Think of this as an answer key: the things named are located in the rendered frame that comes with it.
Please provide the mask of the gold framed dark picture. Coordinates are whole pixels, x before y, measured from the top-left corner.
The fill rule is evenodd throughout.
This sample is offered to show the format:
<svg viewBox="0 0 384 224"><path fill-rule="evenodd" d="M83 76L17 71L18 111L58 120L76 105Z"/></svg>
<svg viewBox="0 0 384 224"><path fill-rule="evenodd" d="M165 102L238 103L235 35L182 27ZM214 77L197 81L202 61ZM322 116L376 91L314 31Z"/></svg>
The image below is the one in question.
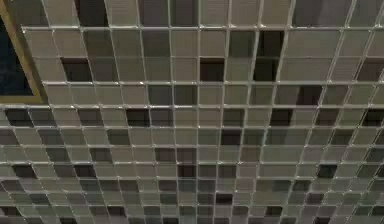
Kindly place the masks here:
<svg viewBox="0 0 384 224"><path fill-rule="evenodd" d="M43 104L47 95L11 0L0 0L0 104Z"/></svg>

